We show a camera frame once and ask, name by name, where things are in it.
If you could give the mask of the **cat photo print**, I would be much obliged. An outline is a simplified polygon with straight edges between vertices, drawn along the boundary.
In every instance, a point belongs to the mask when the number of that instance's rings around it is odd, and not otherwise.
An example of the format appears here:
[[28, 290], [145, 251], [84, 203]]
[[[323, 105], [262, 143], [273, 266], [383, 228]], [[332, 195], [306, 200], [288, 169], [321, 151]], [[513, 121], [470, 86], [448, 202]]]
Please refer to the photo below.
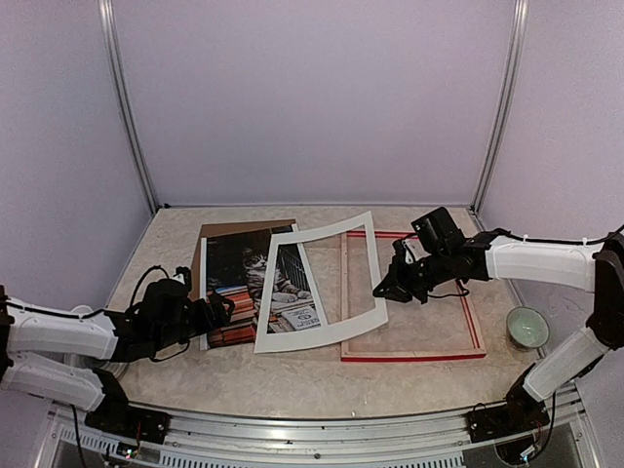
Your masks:
[[[295, 230], [298, 230], [296, 224], [292, 226], [291, 232]], [[247, 278], [242, 286], [219, 287], [216, 279], [207, 276], [200, 279], [199, 298], [223, 295], [236, 305], [228, 326], [200, 337], [202, 350], [254, 342], [268, 253], [263, 254], [249, 247], [242, 248], [242, 266]], [[289, 245], [280, 248], [270, 301], [269, 333], [303, 331], [320, 325], [309, 286], [311, 281], [314, 281], [312, 269], [304, 247]]]

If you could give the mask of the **white photo mat board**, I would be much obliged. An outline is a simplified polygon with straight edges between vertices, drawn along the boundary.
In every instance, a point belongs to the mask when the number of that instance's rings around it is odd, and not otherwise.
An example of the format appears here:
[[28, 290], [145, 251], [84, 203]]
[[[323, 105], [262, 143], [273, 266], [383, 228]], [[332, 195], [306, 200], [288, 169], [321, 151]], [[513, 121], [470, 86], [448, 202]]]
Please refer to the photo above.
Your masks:
[[[316, 303], [320, 325], [309, 330], [270, 334], [268, 294], [277, 274], [279, 249], [289, 245], [299, 248], [306, 243], [333, 237], [340, 240], [338, 295], [340, 320], [335, 323], [327, 320], [317, 284], [311, 281], [309, 286]], [[303, 353], [331, 346], [339, 348], [345, 341], [384, 326], [388, 322], [386, 301], [372, 296], [372, 288], [380, 282], [378, 252], [370, 212], [323, 227], [273, 235], [269, 246], [253, 351], [256, 355], [268, 355]]]

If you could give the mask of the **brown backing board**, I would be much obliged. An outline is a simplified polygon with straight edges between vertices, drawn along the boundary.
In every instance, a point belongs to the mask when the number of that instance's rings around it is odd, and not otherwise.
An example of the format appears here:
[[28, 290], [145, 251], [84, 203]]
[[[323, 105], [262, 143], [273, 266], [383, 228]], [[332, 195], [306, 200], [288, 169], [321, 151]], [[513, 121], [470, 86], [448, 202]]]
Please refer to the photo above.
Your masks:
[[190, 297], [200, 297], [200, 279], [217, 280], [221, 286], [242, 286], [247, 280], [242, 266], [242, 248], [267, 254], [272, 232], [291, 232], [294, 219], [273, 219], [204, 224], [192, 258]]

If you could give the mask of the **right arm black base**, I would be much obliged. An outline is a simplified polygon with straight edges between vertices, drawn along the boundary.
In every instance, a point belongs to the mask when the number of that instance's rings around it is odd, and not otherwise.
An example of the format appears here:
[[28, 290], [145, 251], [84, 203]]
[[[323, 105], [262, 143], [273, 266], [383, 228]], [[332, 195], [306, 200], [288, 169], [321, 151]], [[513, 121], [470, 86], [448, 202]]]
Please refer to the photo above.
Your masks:
[[526, 410], [514, 405], [479, 406], [468, 411], [465, 420], [473, 444], [505, 438], [547, 426], [550, 416], [544, 406]]

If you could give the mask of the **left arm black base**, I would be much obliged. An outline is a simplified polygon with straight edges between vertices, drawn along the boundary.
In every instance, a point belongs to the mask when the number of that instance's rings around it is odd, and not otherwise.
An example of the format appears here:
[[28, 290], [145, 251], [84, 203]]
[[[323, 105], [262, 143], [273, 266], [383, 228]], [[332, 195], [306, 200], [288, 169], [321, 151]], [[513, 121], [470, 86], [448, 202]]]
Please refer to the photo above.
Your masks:
[[171, 416], [166, 412], [137, 407], [97, 409], [85, 418], [88, 427], [157, 445], [164, 443], [170, 422]]

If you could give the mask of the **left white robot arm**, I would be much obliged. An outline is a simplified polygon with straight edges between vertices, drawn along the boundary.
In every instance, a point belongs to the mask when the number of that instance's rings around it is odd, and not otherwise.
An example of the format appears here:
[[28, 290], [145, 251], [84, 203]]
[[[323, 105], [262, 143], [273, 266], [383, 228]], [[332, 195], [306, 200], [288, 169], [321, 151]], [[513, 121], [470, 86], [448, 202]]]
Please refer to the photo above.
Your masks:
[[118, 434], [136, 425], [136, 411], [114, 374], [76, 369], [54, 360], [56, 354], [106, 363], [151, 362], [173, 345], [229, 324], [235, 304], [214, 292], [191, 299], [191, 272], [179, 267], [173, 277], [147, 285], [123, 312], [88, 306], [71, 311], [45, 308], [1, 295], [1, 386], [61, 402], [90, 413]]

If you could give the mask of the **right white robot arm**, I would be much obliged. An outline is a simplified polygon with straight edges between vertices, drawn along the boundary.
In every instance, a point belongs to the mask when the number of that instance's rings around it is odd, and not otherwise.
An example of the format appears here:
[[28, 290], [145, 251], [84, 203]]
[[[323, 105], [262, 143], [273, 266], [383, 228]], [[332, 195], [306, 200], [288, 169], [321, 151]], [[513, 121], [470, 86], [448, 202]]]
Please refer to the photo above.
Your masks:
[[623, 230], [599, 239], [558, 240], [514, 235], [503, 228], [468, 237], [449, 211], [438, 208], [414, 220], [412, 237], [393, 245], [387, 274], [373, 289], [377, 298], [426, 303], [441, 284], [505, 280], [533, 283], [560, 322], [572, 306], [578, 329], [562, 336], [538, 364], [510, 388], [498, 415], [510, 433], [522, 431], [542, 404], [569, 381], [587, 374], [623, 346]]

